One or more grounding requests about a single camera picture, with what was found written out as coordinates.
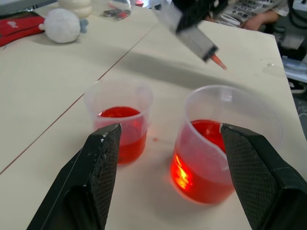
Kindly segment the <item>white round plush toy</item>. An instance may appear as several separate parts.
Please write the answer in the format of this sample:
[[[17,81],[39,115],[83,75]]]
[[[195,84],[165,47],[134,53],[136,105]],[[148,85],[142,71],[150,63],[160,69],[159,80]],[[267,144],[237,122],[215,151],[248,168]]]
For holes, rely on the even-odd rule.
[[[75,13],[58,8],[48,12],[45,20],[39,25],[48,39],[58,44],[72,43],[80,34],[87,32],[87,19],[80,19]]]

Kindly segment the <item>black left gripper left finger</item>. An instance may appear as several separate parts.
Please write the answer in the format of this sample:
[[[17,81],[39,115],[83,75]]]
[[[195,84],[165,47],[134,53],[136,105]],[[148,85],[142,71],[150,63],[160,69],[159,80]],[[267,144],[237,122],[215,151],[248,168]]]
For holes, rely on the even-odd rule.
[[[105,230],[115,185],[120,124],[99,128],[62,167],[26,230]]]

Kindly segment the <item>dark equipment beside table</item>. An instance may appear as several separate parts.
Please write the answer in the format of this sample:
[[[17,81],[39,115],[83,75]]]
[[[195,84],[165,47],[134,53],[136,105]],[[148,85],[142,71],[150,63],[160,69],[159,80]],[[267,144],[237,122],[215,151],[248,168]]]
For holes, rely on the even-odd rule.
[[[307,56],[307,0],[286,0],[288,15],[278,24],[285,29],[278,45],[281,56],[302,61]]]

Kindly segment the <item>clear syringe with orange tip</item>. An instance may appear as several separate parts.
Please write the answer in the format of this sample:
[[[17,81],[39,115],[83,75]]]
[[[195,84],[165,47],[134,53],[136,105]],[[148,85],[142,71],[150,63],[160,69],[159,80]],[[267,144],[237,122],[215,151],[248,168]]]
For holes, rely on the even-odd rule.
[[[181,11],[173,3],[168,3],[167,0],[161,0],[160,5],[159,9],[152,7],[152,11],[158,21],[171,34],[204,62],[211,59],[222,69],[227,69],[226,65],[216,55],[218,46],[198,28],[198,25],[176,33],[182,16]]]

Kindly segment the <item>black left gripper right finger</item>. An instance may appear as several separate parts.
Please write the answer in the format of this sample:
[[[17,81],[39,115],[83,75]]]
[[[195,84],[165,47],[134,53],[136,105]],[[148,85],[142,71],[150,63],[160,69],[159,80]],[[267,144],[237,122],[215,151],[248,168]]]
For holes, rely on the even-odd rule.
[[[307,230],[307,181],[299,172],[256,132],[223,123],[220,133],[252,230]]]

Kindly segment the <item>clear plastic bag with items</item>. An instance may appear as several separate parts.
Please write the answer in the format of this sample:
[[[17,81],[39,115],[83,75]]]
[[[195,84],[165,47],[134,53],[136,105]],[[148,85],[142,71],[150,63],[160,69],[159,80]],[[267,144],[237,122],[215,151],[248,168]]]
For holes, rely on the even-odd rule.
[[[134,5],[134,0],[104,0],[99,16],[116,22],[121,21],[131,15]]]

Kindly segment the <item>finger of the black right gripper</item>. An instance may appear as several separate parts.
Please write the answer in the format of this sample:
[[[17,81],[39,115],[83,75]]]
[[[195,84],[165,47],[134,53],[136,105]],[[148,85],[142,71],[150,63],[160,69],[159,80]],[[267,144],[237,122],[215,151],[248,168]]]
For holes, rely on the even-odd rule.
[[[228,6],[228,0],[173,0],[172,2],[182,13],[176,33],[198,25],[207,16],[211,18],[217,16]]]

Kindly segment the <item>red fabric bag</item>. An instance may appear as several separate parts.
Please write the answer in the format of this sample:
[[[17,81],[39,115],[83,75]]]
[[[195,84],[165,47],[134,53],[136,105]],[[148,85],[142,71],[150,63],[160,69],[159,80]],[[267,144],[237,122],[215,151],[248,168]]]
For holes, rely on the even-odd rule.
[[[39,28],[45,18],[33,11],[0,16],[0,47],[18,39],[43,32]]]

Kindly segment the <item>small clear beaker red liquid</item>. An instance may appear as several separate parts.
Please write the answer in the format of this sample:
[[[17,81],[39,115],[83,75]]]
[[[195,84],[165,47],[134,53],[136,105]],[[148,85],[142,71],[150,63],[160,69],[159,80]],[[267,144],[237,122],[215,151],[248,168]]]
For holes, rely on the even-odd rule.
[[[95,129],[121,125],[119,163],[133,162],[143,153],[153,99],[150,87],[134,80],[101,79],[84,93]]]

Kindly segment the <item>cream plastic container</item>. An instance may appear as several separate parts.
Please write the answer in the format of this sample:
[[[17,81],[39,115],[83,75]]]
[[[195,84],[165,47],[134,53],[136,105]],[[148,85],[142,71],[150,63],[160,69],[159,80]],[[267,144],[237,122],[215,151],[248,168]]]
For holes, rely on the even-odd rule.
[[[61,8],[75,13],[80,19],[87,18],[92,14],[91,0],[57,0]]]

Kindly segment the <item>bystander bare hand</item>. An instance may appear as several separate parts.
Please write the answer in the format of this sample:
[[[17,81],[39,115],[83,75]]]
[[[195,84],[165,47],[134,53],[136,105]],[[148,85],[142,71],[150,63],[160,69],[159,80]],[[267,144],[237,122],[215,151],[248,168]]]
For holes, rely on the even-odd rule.
[[[279,15],[274,11],[267,11],[260,13],[255,17],[249,18],[241,24],[242,29],[258,31],[259,28],[264,24],[274,23],[279,19]]]

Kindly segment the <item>black and white printed paper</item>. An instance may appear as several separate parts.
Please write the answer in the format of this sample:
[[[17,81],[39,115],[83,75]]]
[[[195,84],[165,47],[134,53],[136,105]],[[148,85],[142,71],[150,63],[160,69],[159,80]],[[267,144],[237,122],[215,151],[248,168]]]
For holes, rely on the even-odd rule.
[[[280,16],[289,12],[287,0],[236,0],[220,13],[215,21],[220,24],[239,27],[246,20],[258,14],[273,11]]]

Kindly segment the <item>large clear beaker red liquid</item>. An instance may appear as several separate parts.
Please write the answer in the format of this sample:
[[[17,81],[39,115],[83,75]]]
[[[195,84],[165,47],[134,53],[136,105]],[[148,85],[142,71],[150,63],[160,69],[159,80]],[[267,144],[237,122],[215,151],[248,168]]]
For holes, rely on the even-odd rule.
[[[263,135],[276,150],[283,145],[283,125],[260,96],[223,85],[194,90],[185,102],[170,174],[179,191],[200,203],[221,203],[234,191],[220,133],[223,123]]]

